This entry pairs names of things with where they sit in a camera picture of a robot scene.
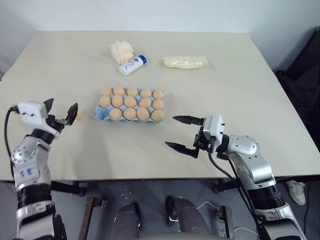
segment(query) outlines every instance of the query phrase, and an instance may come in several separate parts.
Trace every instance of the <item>white sneaker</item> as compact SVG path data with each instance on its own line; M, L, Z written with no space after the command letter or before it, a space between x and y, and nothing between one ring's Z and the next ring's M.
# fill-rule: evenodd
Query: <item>white sneaker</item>
M291 198L299 205L306 204L306 197L304 193L304 187L306 186L303 182L296 182L295 180L287 181L286 184L289 187L289 193Z

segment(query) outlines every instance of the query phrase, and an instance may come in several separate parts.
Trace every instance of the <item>table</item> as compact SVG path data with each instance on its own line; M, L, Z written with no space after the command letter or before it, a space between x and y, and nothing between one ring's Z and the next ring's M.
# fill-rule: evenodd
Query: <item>table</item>
M148 63L123 76L108 52L128 40ZM165 68L162 57L205 56L203 69ZM136 86L165 91L161 123L93 119L100 88ZM199 127L172 119L220 113L225 133L250 135L275 176L317 175L320 154L306 128L248 33L39 31L0 82L0 125L7 109L22 101L55 98L58 118L78 102L84 115L51 145L53 180L221 178L202 151L198 159L175 152L165 141L191 148ZM10 117L11 149L31 129ZM11 180L3 137L0 179ZM217 163L228 172L226 161Z

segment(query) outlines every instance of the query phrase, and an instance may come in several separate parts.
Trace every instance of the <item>egg carton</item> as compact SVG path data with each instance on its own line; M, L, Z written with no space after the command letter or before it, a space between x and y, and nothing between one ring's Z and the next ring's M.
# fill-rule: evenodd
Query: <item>egg carton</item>
M137 102L137 105L136 106L134 106L133 107L133 109L135 109L135 110L138 110L138 108L139 108L139 102L140 102L140 100L143 98L143 97L141 97L140 96L140 92L142 91L142 88L137 88L137 90L138 90L138 95L137 96L135 96L134 98L135 98L135 100L136 100L136 102ZM155 109L152 107L152 103L154 102L154 100L156 100L152 95L154 94L154 89L150 89L151 90L151 97L149 97L149 99L150 99L150 101L151 101L151 106L149 107L149 108L147 108L147 110L148 110L148 112L149 112L149 118L147 119L147 120L145 120L145 121L141 121L139 118L137 118L137 117L135 117L135 118L133 118L132 120L127 120L127 119L125 119L125 117L124 116L121 116L121 117L119 117L119 119L118 120L125 120L125 121L127 121L127 122L132 122L132 121L139 121L139 122L141 122L141 123L145 123L145 122L153 122L153 123L160 123L160 122L162 122L163 121L163 119L161 120L161 121L158 121L158 122L155 122L155 121L153 121L153 119L151 118L151 114L155 111ZM125 95L123 95L122 96L122 98L123 99L125 99L125 97L127 97L128 95L127 94L125 94ZM111 118L109 117L109 112L112 110L112 109L115 109L116 107L114 107L114 106L112 106L112 104L109 104L108 106L106 106L106 108L102 108L102 107L100 107L98 104L95 106L95 116L94 116L94 118L95 119L97 119L97 120L101 120L101 121L107 121L107 120L111 120ZM121 111L122 111L122 114L123 114L123 112L126 110L126 109L128 109L128 107L126 106L126 105L121 105L120 107L118 107Z

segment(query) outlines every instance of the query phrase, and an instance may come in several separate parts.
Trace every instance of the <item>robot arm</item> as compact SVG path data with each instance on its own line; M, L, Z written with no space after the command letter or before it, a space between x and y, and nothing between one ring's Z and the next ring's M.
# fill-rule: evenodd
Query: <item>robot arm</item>
M258 224L259 235L264 240L307 240L290 206L276 186L276 180L268 162L260 153L259 143L249 136L227 136L221 115L196 118L175 116L185 124L201 126L193 146L165 142L169 147L194 158L199 150L209 154L217 152L217 157L231 160L244 189L253 205L253 215Z
M51 197L48 155L53 140L59 137L65 125L74 122L78 104L69 109L66 119L60 120L48 115L52 103L53 99L49 99L44 103L22 102L15 107L23 123L33 128L10 156L18 200L16 235L19 240L67 239Z

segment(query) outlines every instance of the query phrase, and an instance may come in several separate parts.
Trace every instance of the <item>white bottle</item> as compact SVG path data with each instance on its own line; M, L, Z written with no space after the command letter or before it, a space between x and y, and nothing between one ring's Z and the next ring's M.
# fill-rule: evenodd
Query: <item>white bottle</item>
M126 62L125 64L119 67L120 73L123 75L128 75L129 73L133 72L137 68L141 67L143 64L147 63L147 59L143 55L136 56L132 58L130 61Z

